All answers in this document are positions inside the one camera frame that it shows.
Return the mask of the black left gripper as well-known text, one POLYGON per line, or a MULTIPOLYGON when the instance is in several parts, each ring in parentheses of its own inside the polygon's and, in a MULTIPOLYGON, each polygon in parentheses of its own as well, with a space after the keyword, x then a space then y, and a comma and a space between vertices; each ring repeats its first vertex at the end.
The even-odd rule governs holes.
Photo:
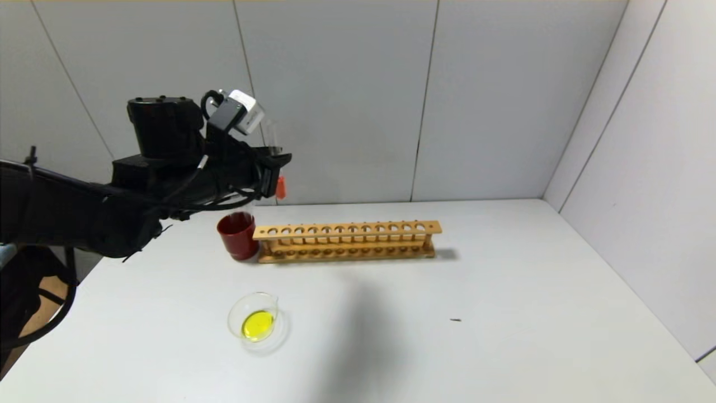
POLYGON ((292 158, 281 147, 240 145, 229 156, 229 186, 246 199, 276 196, 280 171, 292 158))

